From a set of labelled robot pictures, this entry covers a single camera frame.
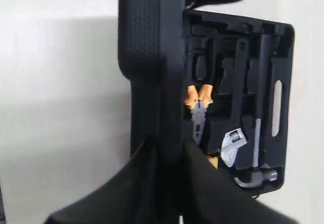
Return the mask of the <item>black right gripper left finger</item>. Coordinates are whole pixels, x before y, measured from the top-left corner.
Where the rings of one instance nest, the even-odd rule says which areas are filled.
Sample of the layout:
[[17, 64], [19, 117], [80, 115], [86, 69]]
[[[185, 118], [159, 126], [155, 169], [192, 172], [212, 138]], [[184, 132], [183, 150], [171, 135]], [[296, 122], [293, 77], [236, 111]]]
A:
[[148, 137], [103, 186], [52, 213], [46, 223], [156, 223], [157, 145]]

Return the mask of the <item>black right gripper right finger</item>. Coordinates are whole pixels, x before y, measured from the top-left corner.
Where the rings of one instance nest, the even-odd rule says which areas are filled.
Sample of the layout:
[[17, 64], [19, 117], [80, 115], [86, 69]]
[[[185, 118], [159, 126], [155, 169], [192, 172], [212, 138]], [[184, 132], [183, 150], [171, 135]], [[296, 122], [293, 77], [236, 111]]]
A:
[[183, 145], [184, 223], [296, 223], [236, 187], [198, 148]]

